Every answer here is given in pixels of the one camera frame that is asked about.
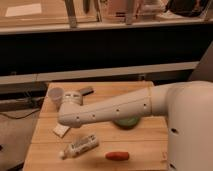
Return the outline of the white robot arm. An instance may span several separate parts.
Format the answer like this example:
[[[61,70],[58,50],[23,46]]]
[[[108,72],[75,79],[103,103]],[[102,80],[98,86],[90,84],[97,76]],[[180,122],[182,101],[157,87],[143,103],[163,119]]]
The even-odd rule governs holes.
[[[168,116],[168,171],[213,171],[213,83],[190,81],[142,88],[84,105],[63,95],[58,122],[71,128],[133,116]]]

